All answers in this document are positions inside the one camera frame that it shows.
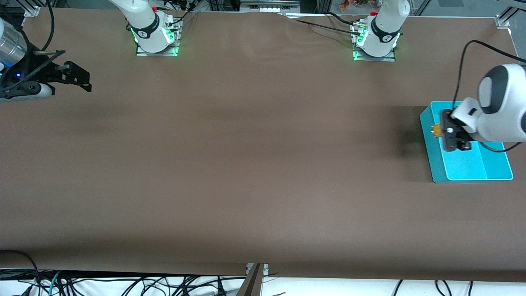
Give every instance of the metal cylinder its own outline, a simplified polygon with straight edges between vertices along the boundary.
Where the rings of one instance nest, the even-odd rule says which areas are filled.
[[[27,51],[23,35],[2,18],[0,22],[0,63],[11,67],[20,62]]]

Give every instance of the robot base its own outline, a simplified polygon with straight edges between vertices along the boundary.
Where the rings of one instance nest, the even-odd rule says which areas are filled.
[[[183,22],[178,22],[177,24],[174,24],[170,29],[174,30],[174,32],[168,33],[169,38],[173,38],[175,41],[168,45],[163,51],[160,51],[158,53],[149,53],[144,51],[142,48],[140,48],[139,45],[137,45],[137,49],[135,50],[135,55],[137,56],[177,56],[179,54],[179,45],[181,42],[181,32],[183,30]]]
[[[360,27],[356,27],[353,25],[349,26],[351,28],[351,32],[359,32],[362,33],[363,29],[360,30]],[[373,61],[373,62],[394,62],[395,59],[395,50],[392,49],[386,56],[376,57],[376,56],[370,56],[367,53],[363,51],[361,47],[356,45],[358,43],[358,38],[360,36],[351,35],[351,42],[352,42],[352,59],[354,61]]]

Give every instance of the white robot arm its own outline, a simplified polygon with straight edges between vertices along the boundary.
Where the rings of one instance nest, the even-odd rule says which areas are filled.
[[[526,141],[526,70],[499,65],[479,83],[478,100],[466,98],[451,118],[480,142]]]
[[[378,14],[365,19],[367,34],[357,45],[370,56],[382,57],[389,54],[396,46],[410,8],[407,0],[384,0]]]
[[[154,12],[147,0],[109,1],[122,11],[130,23],[137,44],[144,51],[157,53],[174,42],[173,36],[168,34],[172,16],[162,11]]]

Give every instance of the black cable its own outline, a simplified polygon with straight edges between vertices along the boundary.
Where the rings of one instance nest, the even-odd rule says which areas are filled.
[[[519,61],[519,62],[522,62],[522,63],[526,63],[525,59],[520,58],[518,56],[514,56],[514,55],[509,54],[507,52],[504,52],[504,51],[502,51],[502,50],[500,50],[500,49],[498,49],[496,47],[493,47],[493,46],[489,45],[486,42],[482,42],[482,41],[479,41],[479,40],[471,40],[471,41],[467,42],[466,45],[464,46],[464,49],[462,50],[462,55],[460,55],[460,65],[459,65],[459,74],[458,74],[458,78],[457,78],[457,88],[455,89],[455,95],[453,96],[453,103],[452,103],[452,106],[451,106],[452,110],[455,108],[455,102],[457,101],[457,96],[458,96],[459,89],[460,89],[460,80],[462,78],[462,68],[464,66],[464,56],[466,55],[466,50],[468,49],[468,46],[471,43],[480,44],[482,46],[485,46],[485,47],[493,50],[494,52],[500,53],[503,56],[507,56],[509,58],[512,58],[512,59],[514,59],[516,61]]]
[[[20,296],[29,296],[29,294],[31,293],[31,289],[32,288],[33,288],[33,285],[29,285],[29,287],[27,287],[26,290],[24,292],[22,292],[22,294],[20,294]]]
[[[392,296],[396,296],[396,294],[398,294],[398,289],[400,288],[400,285],[402,284],[402,281],[403,280],[399,280],[398,281],[398,283],[396,284],[396,287],[394,288],[394,292],[393,292]]]
[[[142,282],[146,277],[142,277],[135,282],[133,282],[131,285],[129,285],[126,290],[121,294],[121,296],[128,296],[128,294],[132,291],[132,289],[140,282]]]
[[[339,20],[340,22],[342,22],[342,23],[344,23],[344,24],[347,24],[347,25],[352,25],[354,22],[357,22],[357,21],[360,20],[360,19],[357,19],[356,21],[349,22],[349,21],[346,21],[345,19],[341,18],[339,15],[337,15],[337,14],[334,13],[334,12],[327,11],[325,14],[332,15],[332,16],[335,17],[337,20]]]
[[[471,296],[471,290],[473,289],[473,281],[469,282],[468,296]]]
[[[177,288],[177,290],[172,294],[172,296],[179,296],[181,295],[181,293],[182,295],[188,296],[189,285],[197,279],[198,279],[197,277],[189,277],[188,279],[185,277],[181,286]]]
[[[71,288],[73,289],[73,291],[78,293],[80,296],[85,296],[84,294],[80,293],[80,291],[78,291],[77,288],[75,288],[75,285],[73,284],[73,281],[71,281]]]
[[[172,26],[172,25],[174,25],[174,24],[179,23],[179,22],[182,21],[182,20],[185,18],[185,16],[186,16],[187,14],[189,14],[190,12],[191,12],[191,10],[188,10],[188,11],[185,12],[185,14],[184,14],[182,17],[180,17],[178,20],[176,20],[176,21],[173,22],[173,23],[169,23],[168,26]]]
[[[358,33],[358,32],[351,32],[351,31],[346,31],[346,30],[337,29],[337,28],[333,28],[333,27],[328,27],[328,26],[324,26],[324,25],[320,25],[320,24],[315,24],[315,23],[311,23],[311,22],[302,21],[302,20],[296,19],[296,18],[293,18],[293,20],[296,21],[296,22],[300,22],[300,23],[304,23],[304,24],[308,24],[308,25],[313,25],[313,26],[317,26],[317,27],[321,27],[321,28],[325,28],[325,29],[330,29],[330,30],[334,30],[334,31],[344,32],[344,33],[351,34],[351,35],[360,35],[360,33]]]
[[[70,296],[70,295],[66,295],[66,292],[64,292],[64,285],[62,284],[62,280],[58,277],[55,281],[55,286],[58,288],[59,295]]]
[[[446,285],[446,288],[448,289],[448,295],[449,295],[449,296],[452,296],[452,295],[451,295],[451,290],[449,289],[449,285],[448,285],[448,283],[446,283],[446,281],[441,281],[441,282],[443,282],[443,283]],[[438,281],[435,281],[435,282],[434,282],[434,286],[435,286],[435,288],[437,288],[437,291],[440,293],[440,295],[442,295],[442,296],[446,296],[446,295],[442,292],[442,290],[440,290],[440,288],[438,287]]]
[[[163,289],[161,289],[161,288],[159,288],[159,287],[156,287],[156,286],[153,286],[153,288],[154,288],[154,289],[157,289],[157,290],[159,290],[159,291],[161,291],[161,292],[164,294],[164,296],[166,296],[166,292],[165,292],[165,290],[163,290]]]
[[[518,56],[514,56],[512,54],[509,54],[505,51],[502,51],[496,47],[493,47],[491,45],[489,45],[488,43],[486,42],[482,42],[482,41],[479,41],[479,40],[471,40],[469,42],[466,43],[466,45],[464,46],[464,49],[462,50],[462,54],[460,55],[460,65],[459,65],[459,74],[458,74],[458,78],[457,78],[457,87],[455,88],[455,95],[453,96],[453,102],[451,103],[451,109],[454,110],[455,109],[455,103],[457,102],[457,97],[458,97],[458,94],[459,94],[459,90],[460,90],[460,81],[462,79],[462,68],[464,66],[464,57],[466,55],[466,51],[468,49],[468,46],[471,44],[471,43],[477,43],[477,44],[480,44],[486,48],[489,48],[491,49],[492,51],[494,52],[497,52],[503,56],[506,56],[506,57],[509,57],[509,58],[512,58],[516,61],[519,61],[519,62],[522,62],[522,63],[526,63],[526,60],[523,59],[523,58],[520,58]],[[512,150],[513,148],[519,146],[521,144],[521,142],[518,142],[518,143],[515,143],[513,146],[507,148],[507,149],[504,149],[504,150],[496,150],[494,148],[491,148],[489,146],[487,146],[486,144],[480,142],[480,144],[482,145],[482,147],[490,150],[490,151],[493,151],[493,152],[497,152],[497,153],[503,153],[503,152],[507,152],[507,151],[510,151]]]
[[[71,293],[73,296],[77,296],[77,293],[75,292],[75,288],[73,287],[73,281],[71,279],[67,279],[66,283],[68,285],[68,289],[71,288]]]
[[[148,284],[148,287],[144,284],[144,280],[143,280],[144,287],[143,287],[143,291],[141,292],[140,296],[143,296],[146,293],[146,291],[148,291],[150,288],[156,288],[155,284],[158,283],[160,280],[162,280],[164,278],[165,277],[162,277],[162,278],[159,278],[159,279],[155,280],[153,283]]]
[[[51,17],[51,31],[49,31],[49,37],[47,38],[46,44],[44,44],[44,47],[42,47],[42,50],[46,50],[49,44],[51,43],[51,40],[53,39],[53,34],[55,33],[55,15],[53,15],[53,9],[51,8],[51,3],[49,0],[46,0],[47,8],[49,9],[49,15]]]
[[[243,279],[245,279],[245,278],[246,278],[246,277],[233,277],[233,278],[226,278],[226,279],[221,279],[221,280],[222,280],[222,281],[229,281],[229,280],[243,280]],[[188,290],[188,293],[194,291],[194,290],[197,289],[197,288],[206,287],[206,286],[208,286],[208,285],[210,285],[211,283],[214,283],[214,282],[217,282],[217,280],[208,281],[208,282],[206,282],[206,283],[196,285],[196,286],[192,287],[190,290]]]
[[[28,254],[26,254],[26,253],[24,253],[22,251],[19,251],[19,250],[0,250],[0,254],[8,254],[8,253],[22,255],[22,256],[28,258],[29,261],[31,262],[31,265],[35,269],[36,282],[37,282],[38,285],[40,285],[40,274],[38,273],[38,268],[37,268],[36,263],[33,260],[33,258],[31,258],[31,256],[29,256]],[[38,287],[38,295],[40,295],[40,293],[41,293],[41,288]]]
[[[168,296],[170,296],[171,287],[170,287],[170,283],[168,282],[168,277],[165,277],[165,281],[166,281],[166,286],[165,287],[168,287]]]
[[[511,147],[508,147],[508,148],[503,149],[503,150],[497,150],[497,149],[495,149],[495,148],[492,148],[492,147],[490,147],[490,146],[487,146],[486,143],[484,143],[484,142],[479,142],[479,143],[480,143],[480,145],[482,145],[482,147],[488,149],[489,151],[493,151],[493,152],[497,152],[497,153],[508,152],[508,151],[512,150],[513,148],[515,148],[515,147],[519,146],[520,144],[522,144],[522,142],[516,142],[516,143],[513,144]]]
[[[73,282],[73,284],[77,284],[77,283],[84,282],[84,281],[94,281],[94,282],[118,282],[118,281],[123,281],[123,282],[132,282],[132,281],[136,281],[136,280],[140,280],[140,278],[112,279],[112,280],[104,280],[104,279],[77,279],[77,280],[75,280]]]
[[[223,288],[223,283],[221,282],[221,277],[217,276],[217,296],[225,296],[227,292]]]

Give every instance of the yellow object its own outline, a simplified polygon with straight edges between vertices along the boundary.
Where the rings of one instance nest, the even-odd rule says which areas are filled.
[[[442,137],[442,129],[440,129],[440,123],[437,123],[431,127],[431,133],[435,137]]]

